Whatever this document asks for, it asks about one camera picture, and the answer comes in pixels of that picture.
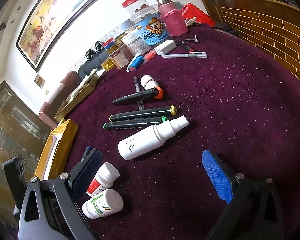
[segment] red bag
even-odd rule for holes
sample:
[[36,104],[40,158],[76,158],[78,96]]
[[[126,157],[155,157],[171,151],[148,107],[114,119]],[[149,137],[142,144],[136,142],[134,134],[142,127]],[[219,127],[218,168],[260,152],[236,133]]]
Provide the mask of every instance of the red bag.
[[202,10],[200,10],[197,6],[193,5],[192,3],[186,4],[182,8],[181,13],[184,20],[190,20],[194,17],[197,17],[195,20],[196,22],[207,23],[211,27],[215,26],[215,22],[207,14],[205,14]]

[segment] black marker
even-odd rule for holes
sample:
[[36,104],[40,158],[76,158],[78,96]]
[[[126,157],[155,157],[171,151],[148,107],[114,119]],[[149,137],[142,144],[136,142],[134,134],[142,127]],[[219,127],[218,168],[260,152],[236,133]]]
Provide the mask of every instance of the black marker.
[[131,95],[124,96],[122,98],[118,98],[115,101],[113,101],[112,103],[115,106],[127,105],[127,104],[131,104],[131,103],[135,103],[142,99],[156,97],[157,95],[159,95],[159,90],[157,88],[151,88],[151,89],[143,90],[143,91],[131,94]]
[[121,114],[113,114],[109,117],[111,122],[130,120],[136,118],[174,116],[177,114],[176,106],[167,106],[162,108],[145,109],[141,111],[133,111]]
[[168,118],[163,117],[153,117],[153,118],[139,118],[132,120],[125,120],[119,122],[107,122],[103,125],[103,128],[111,130],[131,130],[131,129],[141,129],[149,127],[153,124],[160,124],[167,121]]
[[188,53],[194,52],[194,49],[192,49],[188,44],[186,44],[184,41],[180,40],[179,38],[175,38],[175,41],[183,47]]

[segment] brown chair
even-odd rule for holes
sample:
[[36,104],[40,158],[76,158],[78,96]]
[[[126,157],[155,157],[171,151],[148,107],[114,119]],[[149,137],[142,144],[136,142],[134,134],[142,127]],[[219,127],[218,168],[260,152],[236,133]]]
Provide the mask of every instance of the brown chair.
[[81,80],[77,72],[71,71],[51,93],[49,99],[43,103],[39,111],[40,119],[51,129],[55,129],[58,122],[54,119],[62,102],[80,85]]

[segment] wooden cabinet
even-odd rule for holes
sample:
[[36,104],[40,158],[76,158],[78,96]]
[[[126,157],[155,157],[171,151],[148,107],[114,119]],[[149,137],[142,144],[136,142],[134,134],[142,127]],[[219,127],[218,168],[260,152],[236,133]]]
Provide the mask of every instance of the wooden cabinet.
[[50,128],[43,123],[12,89],[0,85],[0,218],[13,223],[14,201],[5,178],[2,164],[21,155],[26,179],[34,175]]

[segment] green marker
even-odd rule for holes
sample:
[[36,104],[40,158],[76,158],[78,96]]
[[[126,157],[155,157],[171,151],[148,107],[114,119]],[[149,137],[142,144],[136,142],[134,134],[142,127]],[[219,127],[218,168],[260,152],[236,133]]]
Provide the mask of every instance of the green marker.
[[153,124],[160,124],[167,121],[168,118],[162,117],[152,117],[152,118],[139,118],[118,122],[107,122],[103,125],[106,130],[131,130],[131,129],[142,129],[149,127]]

